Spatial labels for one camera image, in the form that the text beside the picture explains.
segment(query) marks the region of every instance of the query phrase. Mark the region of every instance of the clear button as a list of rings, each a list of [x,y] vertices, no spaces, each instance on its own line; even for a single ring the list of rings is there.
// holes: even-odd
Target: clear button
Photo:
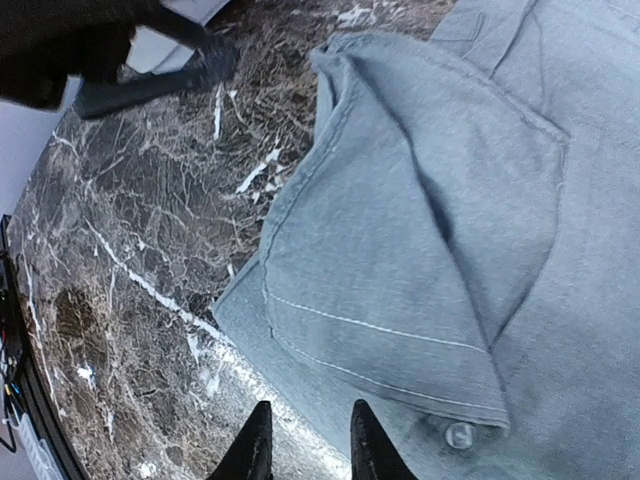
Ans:
[[[473,446],[476,427],[466,422],[452,423],[444,432],[444,438],[451,448],[468,450]]]

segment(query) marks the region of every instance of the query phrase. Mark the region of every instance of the marble surface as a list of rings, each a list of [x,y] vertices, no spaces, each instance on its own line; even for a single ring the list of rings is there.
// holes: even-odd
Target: marble surface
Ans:
[[[92,479],[204,479],[263,399],[277,478],[349,477],[210,306],[312,144],[308,52],[336,31],[426,39],[452,1],[234,0],[213,26],[242,51],[233,82],[66,115],[9,236],[39,367]]]

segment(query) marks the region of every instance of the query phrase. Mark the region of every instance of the blue-gray fabric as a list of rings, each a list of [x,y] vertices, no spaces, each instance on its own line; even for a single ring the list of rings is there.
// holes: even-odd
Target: blue-gray fabric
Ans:
[[[640,478],[638,19],[461,0],[312,53],[315,145],[214,315],[345,455],[362,397],[425,480]]]

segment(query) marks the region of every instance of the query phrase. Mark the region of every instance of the marble table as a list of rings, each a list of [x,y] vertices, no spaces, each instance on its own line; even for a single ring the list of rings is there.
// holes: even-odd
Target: marble table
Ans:
[[[232,83],[97,122],[65,116],[10,250],[38,366],[92,479],[204,479],[263,399],[277,478],[349,477],[210,307],[313,142],[308,52],[336,31],[426,39],[452,2],[233,0],[214,25],[242,52]]]

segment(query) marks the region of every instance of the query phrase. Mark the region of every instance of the white wall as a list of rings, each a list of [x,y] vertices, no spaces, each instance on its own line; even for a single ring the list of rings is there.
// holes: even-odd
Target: white wall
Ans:
[[[65,108],[73,101],[78,86],[77,79],[69,82]],[[13,213],[62,114],[63,110],[40,112],[0,102],[0,215]]]
[[[13,213],[33,167],[64,110],[73,101],[79,84],[76,79],[69,82],[65,105],[59,112],[40,112],[0,102],[0,216]],[[0,413],[0,418],[3,418],[2,395]],[[0,425],[0,436],[8,439],[4,425]],[[0,479],[36,480],[21,447],[12,454],[0,445]]]

